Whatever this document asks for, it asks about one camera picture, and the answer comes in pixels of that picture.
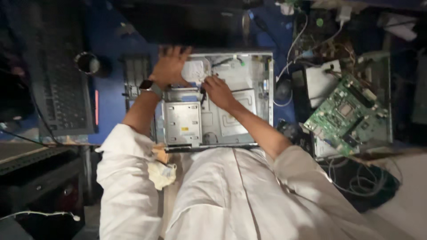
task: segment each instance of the motherboard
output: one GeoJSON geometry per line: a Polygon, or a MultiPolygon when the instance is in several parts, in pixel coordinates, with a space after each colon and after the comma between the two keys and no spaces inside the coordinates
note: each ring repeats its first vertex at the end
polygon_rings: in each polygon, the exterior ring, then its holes
{"type": "Polygon", "coordinates": [[[368,88],[353,76],[343,75],[304,126],[342,155],[350,156],[374,136],[376,128],[386,124],[388,114],[368,88]]]}

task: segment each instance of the person's right hand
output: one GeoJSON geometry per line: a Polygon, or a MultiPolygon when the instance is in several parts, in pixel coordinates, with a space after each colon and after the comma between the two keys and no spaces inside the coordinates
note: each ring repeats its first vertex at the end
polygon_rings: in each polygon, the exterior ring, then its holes
{"type": "Polygon", "coordinates": [[[231,94],[231,90],[225,81],[219,79],[217,76],[207,77],[202,87],[206,90],[212,102],[227,112],[239,105],[239,102],[231,94]]]}

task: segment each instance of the keyboard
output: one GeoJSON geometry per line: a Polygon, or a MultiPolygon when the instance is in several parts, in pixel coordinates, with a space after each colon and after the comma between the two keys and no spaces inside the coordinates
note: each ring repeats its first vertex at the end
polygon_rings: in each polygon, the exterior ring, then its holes
{"type": "MultiPolygon", "coordinates": [[[[74,63],[83,51],[82,2],[17,0],[11,3],[12,30],[24,43],[31,89],[55,136],[94,133],[88,77],[74,63]]],[[[40,133],[48,131],[39,120],[40,133]]]]}

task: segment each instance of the person's left hand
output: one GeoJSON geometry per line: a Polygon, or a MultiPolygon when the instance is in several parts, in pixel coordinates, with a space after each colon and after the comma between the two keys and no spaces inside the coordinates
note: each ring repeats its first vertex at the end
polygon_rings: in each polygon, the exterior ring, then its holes
{"type": "Polygon", "coordinates": [[[154,66],[153,73],[148,80],[157,84],[162,90],[165,90],[170,84],[180,84],[185,87],[191,87],[191,84],[181,76],[184,63],[191,53],[191,47],[187,47],[181,53],[181,47],[159,48],[159,61],[154,66]]]}

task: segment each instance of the watch face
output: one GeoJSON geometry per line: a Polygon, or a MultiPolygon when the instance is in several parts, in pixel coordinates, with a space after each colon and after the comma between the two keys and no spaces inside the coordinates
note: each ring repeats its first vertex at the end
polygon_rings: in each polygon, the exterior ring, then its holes
{"type": "Polygon", "coordinates": [[[139,85],[139,89],[149,89],[153,85],[153,81],[144,80],[141,85],[139,85]]]}

